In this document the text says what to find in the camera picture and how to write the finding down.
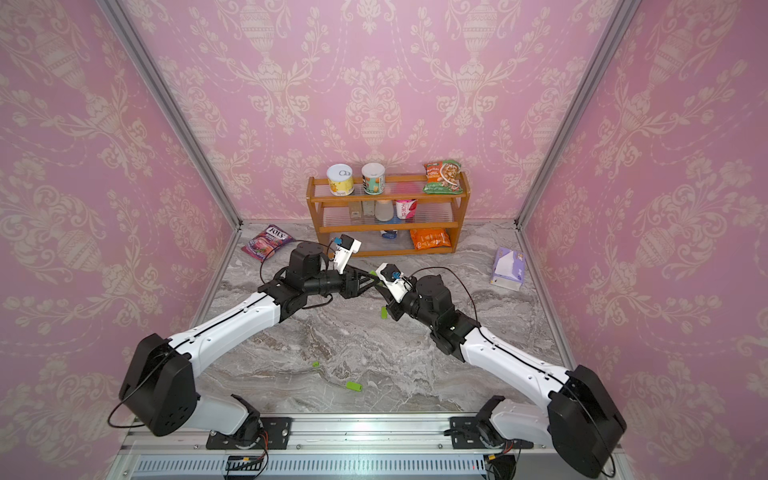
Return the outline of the purple tissue pack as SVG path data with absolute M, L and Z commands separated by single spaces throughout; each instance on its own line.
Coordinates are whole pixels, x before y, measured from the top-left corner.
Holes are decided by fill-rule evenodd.
M 490 276 L 490 283 L 497 287 L 520 291 L 525 280 L 526 261 L 524 254 L 505 247 L 499 247 Z

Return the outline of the pink white cup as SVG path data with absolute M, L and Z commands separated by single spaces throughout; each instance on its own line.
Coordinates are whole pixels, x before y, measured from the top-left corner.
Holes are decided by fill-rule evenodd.
M 397 199 L 394 201 L 395 214 L 401 220 L 413 220 L 417 206 L 418 201 L 416 199 Z

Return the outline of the wooden shelf rack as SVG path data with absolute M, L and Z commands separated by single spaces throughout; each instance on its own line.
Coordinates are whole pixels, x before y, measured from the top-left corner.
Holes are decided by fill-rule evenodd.
M 424 174 L 390 175 L 385 192 L 364 192 L 362 179 L 354 179 L 354 192 L 336 196 L 327 178 L 311 177 L 306 203 L 319 242 L 327 244 L 343 234 L 362 242 L 361 256 L 445 254 L 457 250 L 468 210 L 471 187 L 466 173 L 458 177 L 458 194 L 428 194 L 423 191 Z M 447 246 L 417 249 L 412 230 L 439 229 Z

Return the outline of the green red snack bag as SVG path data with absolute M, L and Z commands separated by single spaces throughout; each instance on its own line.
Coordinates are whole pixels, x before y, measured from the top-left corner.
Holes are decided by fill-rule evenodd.
M 453 159 L 438 160 L 424 164 L 426 184 L 423 192 L 430 195 L 458 195 L 464 189 L 460 175 L 462 165 Z

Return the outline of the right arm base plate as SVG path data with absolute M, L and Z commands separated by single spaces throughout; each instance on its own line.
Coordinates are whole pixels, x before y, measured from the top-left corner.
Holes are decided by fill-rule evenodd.
M 449 427 L 443 435 L 450 438 L 455 450 L 492 450 L 509 453 L 512 450 L 528 450 L 534 447 L 530 441 L 503 439 L 486 420 L 476 417 L 457 416 L 449 418 Z

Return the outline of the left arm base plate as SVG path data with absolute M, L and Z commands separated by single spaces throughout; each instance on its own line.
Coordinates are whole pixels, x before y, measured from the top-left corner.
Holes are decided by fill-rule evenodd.
M 207 450 L 283 451 L 288 448 L 292 426 L 291 417 L 261 417 L 258 421 L 249 421 L 233 435 L 210 433 L 205 448 Z

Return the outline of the yellow white can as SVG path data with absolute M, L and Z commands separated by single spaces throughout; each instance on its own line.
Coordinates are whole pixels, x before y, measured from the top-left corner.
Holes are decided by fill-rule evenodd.
M 354 192 L 353 169 L 347 164 L 333 164 L 327 169 L 328 186 L 333 196 L 345 197 Z

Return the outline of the green white can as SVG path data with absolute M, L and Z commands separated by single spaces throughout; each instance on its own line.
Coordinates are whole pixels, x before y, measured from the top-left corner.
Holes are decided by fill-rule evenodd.
M 364 193 L 367 195 L 380 195 L 384 193 L 386 182 L 386 168 L 383 164 L 371 162 L 361 169 Z

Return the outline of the aluminium front rail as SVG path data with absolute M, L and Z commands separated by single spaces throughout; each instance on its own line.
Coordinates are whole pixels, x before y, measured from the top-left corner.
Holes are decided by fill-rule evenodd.
M 383 414 L 293 414 L 288 448 L 274 454 L 421 454 L 485 453 L 492 450 L 455 450 L 443 435 L 449 418 L 475 417 L 473 414 L 383 413 Z M 534 444 L 532 449 L 554 451 L 543 418 L 535 411 L 525 415 L 518 405 L 508 440 L 521 439 Z

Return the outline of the pink candy bag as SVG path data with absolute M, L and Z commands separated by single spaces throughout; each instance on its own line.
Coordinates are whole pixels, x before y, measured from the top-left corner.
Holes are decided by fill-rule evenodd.
M 264 263 L 276 251 L 292 243 L 295 238 L 282 228 L 270 224 L 246 242 L 241 250 L 250 257 Z

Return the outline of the white bottle on shelf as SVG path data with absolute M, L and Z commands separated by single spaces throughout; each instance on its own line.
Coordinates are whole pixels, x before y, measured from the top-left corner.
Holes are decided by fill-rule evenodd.
M 375 218 L 379 222 L 390 222 L 394 218 L 394 206 L 391 200 L 375 202 Z

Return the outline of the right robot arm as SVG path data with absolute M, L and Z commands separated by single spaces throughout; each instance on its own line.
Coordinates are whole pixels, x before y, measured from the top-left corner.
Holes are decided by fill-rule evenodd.
M 432 296 L 413 290 L 398 296 L 385 286 L 376 290 L 393 319 L 407 315 L 422 323 L 440 351 L 501 379 L 541 410 L 524 413 L 510 400 L 488 401 L 480 417 L 492 435 L 549 446 L 587 478 L 610 475 L 604 468 L 615 465 L 613 452 L 627 422 L 593 370 L 584 365 L 568 370 L 502 341 L 456 309 L 446 288 Z

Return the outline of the orange chips bag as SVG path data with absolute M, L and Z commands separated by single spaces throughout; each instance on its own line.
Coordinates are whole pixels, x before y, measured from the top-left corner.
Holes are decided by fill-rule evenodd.
M 444 228 L 412 229 L 410 238 L 417 251 L 452 247 L 450 236 Z

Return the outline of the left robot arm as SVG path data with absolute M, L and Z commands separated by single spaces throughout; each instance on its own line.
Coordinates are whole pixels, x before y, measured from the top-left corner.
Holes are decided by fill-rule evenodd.
M 168 338 L 143 338 L 120 388 L 119 403 L 157 437 L 192 428 L 222 436 L 232 447 L 253 448 L 266 435 L 260 412 L 236 394 L 200 394 L 197 378 L 245 340 L 308 308 L 310 297 L 356 298 L 380 283 L 356 267 L 307 278 L 281 271 L 246 300 L 201 325 Z

